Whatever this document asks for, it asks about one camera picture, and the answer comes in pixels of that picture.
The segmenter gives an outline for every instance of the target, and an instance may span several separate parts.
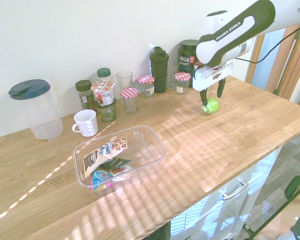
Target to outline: dark green lid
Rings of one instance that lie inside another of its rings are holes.
[[[150,61],[153,63],[168,62],[169,54],[159,46],[155,46],[154,52],[150,54]]]
[[[109,77],[111,75],[111,71],[109,68],[107,67],[103,67],[103,68],[99,68],[97,71],[96,71],[96,74],[98,75],[98,77],[100,78],[106,78],[106,77]]]
[[[198,40],[193,40],[193,39],[183,40],[181,42],[181,47],[184,49],[196,50],[198,42],[199,42]]]
[[[91,86],[92,86],[92,84],[91,84],[90,80],[81,80],[75,84],[75,89],[78,92],[85,92],[85,91],[90,90]]]
[[[10,98],[17,100],[33,99],[48,92],[50,87],[50,84],[45,80],[33,79],[13,86],[9,91],[9,95]]]

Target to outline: mug handle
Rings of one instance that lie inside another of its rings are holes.
[[[81,131],[79,130],[79,131],[77,131],[76,130],[76,126],[78,126],[78,128],[80,129],[80,126],[79,126],[79,124],[74,124],[73,126],[72,126],[72,131],[74,131],[75,133],[81,133]]]

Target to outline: cabinet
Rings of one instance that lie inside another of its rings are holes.
[[[236,237],[281,148],[171,220],[171,240]]]

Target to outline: dark green bottle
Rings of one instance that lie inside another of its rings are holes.
[[[189,73],[195,69],[195,63],[198,61],[196,48],[198,40],[184,40],[179,48],[179,68],[180,73]],[[192,78],[189,82],[189,87],[192,88]]]
[[[154,77],[154,92],[162,94],[166,91],[169,55],[161,47],[155,46],[150,54],[151,75]]]
[[[79,95],[82,109],[91,109],[97,111],[96,99],[91,88],[90,80],[81,80],[75,84],[75,89]]]

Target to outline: red checkered lid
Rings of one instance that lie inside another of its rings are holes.
[[[178,81],[188,81],[191,78],[191,75],[187,72],[178,72],[174,75],[174,78]]]
[[[141,84],[152,84],[155,81],[154,76],[145,75],[138,78],[139,83]]]
[[[132,87],[125,88],[120,92],[120,96],[123,99],[133,99],[138,96],[138,90]]]

